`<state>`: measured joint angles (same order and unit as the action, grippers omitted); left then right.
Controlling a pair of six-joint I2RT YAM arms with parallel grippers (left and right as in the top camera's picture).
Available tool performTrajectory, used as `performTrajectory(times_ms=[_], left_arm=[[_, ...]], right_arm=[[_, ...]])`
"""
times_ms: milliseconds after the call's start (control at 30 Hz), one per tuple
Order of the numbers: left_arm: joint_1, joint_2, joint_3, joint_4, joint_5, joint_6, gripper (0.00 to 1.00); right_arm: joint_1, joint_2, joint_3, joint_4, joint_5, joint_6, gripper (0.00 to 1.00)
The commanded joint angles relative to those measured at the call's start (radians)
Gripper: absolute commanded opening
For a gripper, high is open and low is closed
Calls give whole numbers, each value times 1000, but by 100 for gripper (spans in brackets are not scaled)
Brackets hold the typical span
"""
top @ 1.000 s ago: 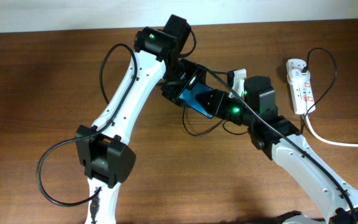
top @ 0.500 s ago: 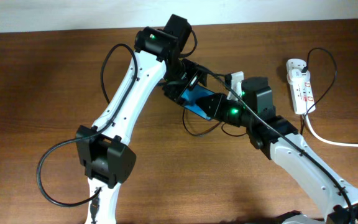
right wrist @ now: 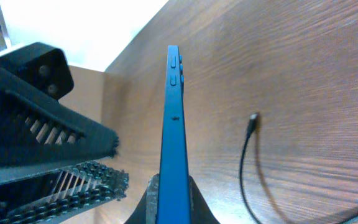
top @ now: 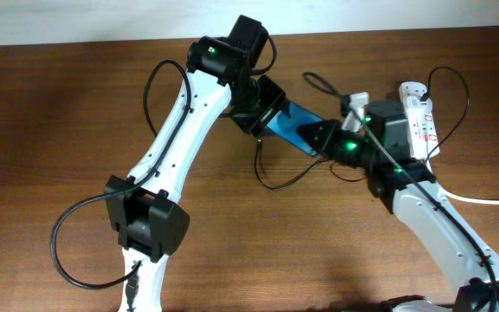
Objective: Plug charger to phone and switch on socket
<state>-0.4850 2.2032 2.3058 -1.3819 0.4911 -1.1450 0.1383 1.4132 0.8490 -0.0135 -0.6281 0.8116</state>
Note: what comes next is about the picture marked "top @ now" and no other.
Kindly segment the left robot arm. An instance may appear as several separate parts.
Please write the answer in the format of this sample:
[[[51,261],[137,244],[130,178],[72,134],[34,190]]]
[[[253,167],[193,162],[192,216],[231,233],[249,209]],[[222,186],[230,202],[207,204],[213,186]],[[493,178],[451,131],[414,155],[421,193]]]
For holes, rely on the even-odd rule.
[[[178,205],[185,178],[215,121],[230,118],[244,133],[259,136],[286,105],[283,91],[256,68],[271,41],[260,22],[240,16],[228,36],[194,42],[181,68],[178,97],[156,139],[126,179],[109,178],[107,213],[127,274],[120,310],[161,309],[168,257],[190,223]]]

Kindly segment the blue Galaxy smartphone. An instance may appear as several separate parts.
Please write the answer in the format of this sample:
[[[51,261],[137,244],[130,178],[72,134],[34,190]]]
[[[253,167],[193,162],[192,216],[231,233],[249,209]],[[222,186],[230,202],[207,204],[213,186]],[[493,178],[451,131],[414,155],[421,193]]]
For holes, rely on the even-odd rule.
[[[277,113],[266,125],[266,128],[272,134],[283,138],[310,157],[316,157],[318,153],[298,135],[296,129],[300,125],[315,123],[323,119],[292,101],[288,105],[290,106],[291,118],[278,118]]]

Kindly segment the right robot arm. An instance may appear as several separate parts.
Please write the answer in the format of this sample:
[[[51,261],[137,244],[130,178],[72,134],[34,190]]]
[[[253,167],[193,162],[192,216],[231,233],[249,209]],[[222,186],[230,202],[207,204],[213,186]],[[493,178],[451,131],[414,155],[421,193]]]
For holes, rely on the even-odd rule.
[[[499,255],[459,215],[426,165],[409,152],[401,103],[375,101],[361,119],[365,134],[338,120],[297,128],[319,155],[365,170],[370,192],[427,249],[456,292],[454,311],[499,310]]]

